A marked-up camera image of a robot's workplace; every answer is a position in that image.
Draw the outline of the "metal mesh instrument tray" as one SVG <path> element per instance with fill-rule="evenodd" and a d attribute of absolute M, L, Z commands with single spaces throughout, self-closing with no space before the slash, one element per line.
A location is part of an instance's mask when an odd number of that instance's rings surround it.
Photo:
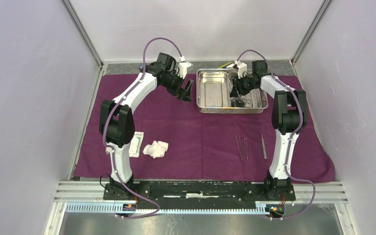
<path fill-rule="evenodd" d="M 203 70 L 217 70 L 217 71 L 225 71 L 227 74 L 231 72 L 236 72 L 235 70 L 230 70 L 230 69 L 199 69 L 196 73 L 196 78 L 199 73 L 199 71 Z M 265 91 L 260 91 L 261 94 L 261 100 L 263 103 L 262 108 L 234 108 L 230 107 L 230 102 L 229 102 L 229 107 L 228 108 L 200 108 L 198 107 L 199 111 L 202 113 L 210 113 L 210 114 L 260 114 L 262 113 L 265 109 L 268 108 L 268 98 L 267 98 L 267 93 Z"/>

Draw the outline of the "white gauze wad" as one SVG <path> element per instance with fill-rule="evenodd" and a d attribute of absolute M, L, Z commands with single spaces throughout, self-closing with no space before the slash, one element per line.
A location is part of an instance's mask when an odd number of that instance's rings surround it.
<path fill-rule="evenodd" d="M 152 158 L 162 158 L 168 150 L 169 143 L 164 141 L 153 141 L 143 149 L 143 154 L 149 155 Z"/>

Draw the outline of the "steel needle holder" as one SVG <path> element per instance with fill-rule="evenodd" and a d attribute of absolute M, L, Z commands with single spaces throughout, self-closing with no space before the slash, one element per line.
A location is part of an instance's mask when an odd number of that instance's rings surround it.
<path fill-rule="evenodd" d="M 237 146 L 238 146 L 238 149 L 239 149 L 239 157 L 240 157 L 240 160 L 242 161 L 241 140 L 240 140 L 240 137 L 238 135 L 235 135 L 235 138 L 236 138 Z"/>

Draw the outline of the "thin curved steel tweezers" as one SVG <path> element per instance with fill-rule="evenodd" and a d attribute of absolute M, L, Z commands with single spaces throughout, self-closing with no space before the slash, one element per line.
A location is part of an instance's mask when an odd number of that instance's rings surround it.
<path fill-rule="evenodd" d="M 249 155 L 248 155 L 248 153 L 249 153 L 249 151 L 248 151 L 248 140 L 247 140 L 247 138 L 246 137 L 244 137 L 243 138 L 244 139 L 244 144 L 245 144 L 245 152 L 246 152 L 246 159 L 249 159 Z"/>

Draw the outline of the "steel forceps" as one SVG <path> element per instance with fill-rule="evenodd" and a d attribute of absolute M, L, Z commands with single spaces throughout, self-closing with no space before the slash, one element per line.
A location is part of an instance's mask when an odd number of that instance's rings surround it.
<path fill-rule="evenodd" d="M 266 160 L 267 159 L 267 152 L 266 152 L 265 140 L 264 140 L 263 134 L 261 134 L 261 144 L 262 144 L 263 158 Z"/>

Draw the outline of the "suture packet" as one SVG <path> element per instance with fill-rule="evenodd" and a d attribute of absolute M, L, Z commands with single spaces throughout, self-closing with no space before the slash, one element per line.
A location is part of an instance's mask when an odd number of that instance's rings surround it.
<path fill-rule="evenodd" d="M 129 144 L 129 157 L 138 158 L 144 137 L 144 132 L 135 132 Z"/>

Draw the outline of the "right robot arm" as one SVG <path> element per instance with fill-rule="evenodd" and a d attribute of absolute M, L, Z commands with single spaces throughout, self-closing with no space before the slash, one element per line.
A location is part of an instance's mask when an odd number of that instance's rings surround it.
<path fill-rule="evenodd" d="M 263 194 L 275 200 L 291 191 L 290 165 L 299 132 L 304 127 L 306 107 L 300 102 L 306 100 L 306 93 L 291 88 L 274 74 L 263 75 L 263 72 L 268 71 L 266 61 L 254 61 L 251 74 L 247 72 L 247 65 L 241 61 L 234 61 L 229 67 L 237 72 L 232 81 L 232 96 L 243 96 L 251 90 L 260 89 L 274 100 L 272 125 L 276 142 L 273 160 L 263 183 Z"/>

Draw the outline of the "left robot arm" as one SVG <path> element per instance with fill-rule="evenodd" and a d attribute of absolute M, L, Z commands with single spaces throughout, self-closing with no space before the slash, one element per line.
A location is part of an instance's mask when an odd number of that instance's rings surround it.
<path fill-rule="evenodd" d="M 160 53 L 155 62 L 140 66 L 137 78 L 122 94 L 113 100 L 102 101 L 99 131 L 112 165 L 106 189 L 115 190 L 121 199 L 129 199 L 134 194 L 129 154 L 135 134 L 133 112 L 159 86 L 165 87 L 178 100 L 191 102 L 193 80 L 185 82 L 185 77 L 192 67 L 184 57 L 177 62 L 174 57 Z"/>

